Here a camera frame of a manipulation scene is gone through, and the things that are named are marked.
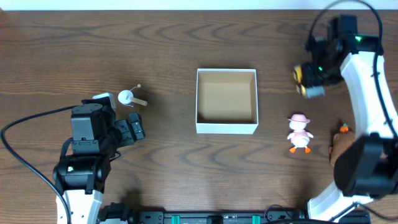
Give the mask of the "brown plush toy orange top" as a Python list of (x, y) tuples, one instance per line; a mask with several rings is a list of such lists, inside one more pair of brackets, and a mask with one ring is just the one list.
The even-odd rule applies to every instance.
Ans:
[(344, 123), (338, 133), (333, 136), (332, 144), (328, 149), (330, 164), (335, 166), (336, 160), (344, 153), (356, 139), (356, 133)]

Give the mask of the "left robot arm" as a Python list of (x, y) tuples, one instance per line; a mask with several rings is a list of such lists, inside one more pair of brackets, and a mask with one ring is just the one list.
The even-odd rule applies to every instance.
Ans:
[(108, 97), (83, 100), (72, 108), (73, 136), (53, 170), (58, 223), (96, 223), (106, 178), (118, 149), (145, 137), (140, 114), (116, 119)]

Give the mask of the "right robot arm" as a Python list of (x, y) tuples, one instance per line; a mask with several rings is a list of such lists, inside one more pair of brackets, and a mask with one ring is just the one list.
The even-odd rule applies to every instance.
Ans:
[(355, 140), (333, 168), (334, 181), (307, 203), (307, 216), (337, 222), (358, 206), (397, 193), (397, 112), (384, 74), (381, 35), (358, 33), (357, 18), (329, 22), (328, 37), (308, 36), (312, 61), (294, 68), (298, 92), (321, 95), (344, 81), (353, 107)]

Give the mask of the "pink duck toy with hat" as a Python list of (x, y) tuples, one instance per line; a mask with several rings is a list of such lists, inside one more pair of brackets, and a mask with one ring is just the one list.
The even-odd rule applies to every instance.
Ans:
[(306, 153), (310, 153), (312, 150), (308, 147), (311, 138), (314, 138), (313, 134), (306, 131), (305, 128), (310, 120), (304, 114), (293, 114), (288, 119), (289, 128), (292, 130), (287, 136), (293, 147), (289, 149), (290, 153), (295, 153), (297, 148), (304, 148)]

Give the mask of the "yellow grey toy truck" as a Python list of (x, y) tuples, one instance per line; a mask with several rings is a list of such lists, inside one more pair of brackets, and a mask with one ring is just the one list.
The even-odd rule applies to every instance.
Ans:
[(322, 80), (313, 64), (303, 63), (295, 65), (293, 68), (293, 77), (298, 93), (304, 98), (315, 98), (325, 94)]

